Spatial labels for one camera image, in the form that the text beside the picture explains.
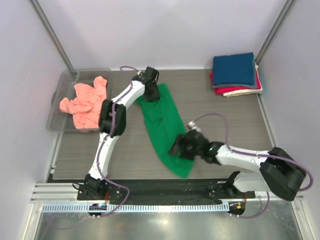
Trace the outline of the green t shirt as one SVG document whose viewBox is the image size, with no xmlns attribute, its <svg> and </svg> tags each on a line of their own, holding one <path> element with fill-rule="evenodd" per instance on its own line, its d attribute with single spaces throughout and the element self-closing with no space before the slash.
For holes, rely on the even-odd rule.
<svg viewBox="0 0 320 240">
<path fill-rule="evenodd" d="M 158 90 L 159 100 L 148 102 L 140 96 L 134 103 L 141 108 L 149 139 L 160 161 L 176 176 L 187 178 L 194 162 L 168 154 L 177 135 L 187 132 L 169 87 L 164 83 L 159 84 Z"/>
</svg>

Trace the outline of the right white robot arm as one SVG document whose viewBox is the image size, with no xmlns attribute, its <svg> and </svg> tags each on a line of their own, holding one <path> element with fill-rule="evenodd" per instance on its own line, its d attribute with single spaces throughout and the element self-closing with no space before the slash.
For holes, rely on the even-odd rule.
<svg viewBox="0 0 320 240">
<path fill-rule="evenodd" d="M 224 142 L 209 141 L 195 129 L 178 134 L 168 154 L 192 161 L 200 157 L 209 164 L 246 169 L 248 172 L 233 172 L 227 183 L 241 193 L 271 192 L 286 201 L 295 199 L 307 175 L 279 147 L 270 151 L 228 147 Z"/>
</svg>

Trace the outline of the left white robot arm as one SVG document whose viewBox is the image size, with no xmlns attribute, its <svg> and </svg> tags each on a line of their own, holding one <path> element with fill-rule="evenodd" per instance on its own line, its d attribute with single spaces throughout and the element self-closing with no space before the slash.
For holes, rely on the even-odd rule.
<svg viewBox="0 0 320 240">
<path fill-rule="evenodd" d="M 160 99 L 157 86 L 159 71 L 146 67 L 145 71 L 136 71 L 130 84 L 119 95 L 102 102 L 99 115 L 99 142 L 97 151 L 88 174 L 84 178 L 79 192 L 92 198 L 101 198 L 106 194 L 108 168 L 114 147 L 127 125 L 127 110 L 139 98 L 147 102 Z"/>
</svg>

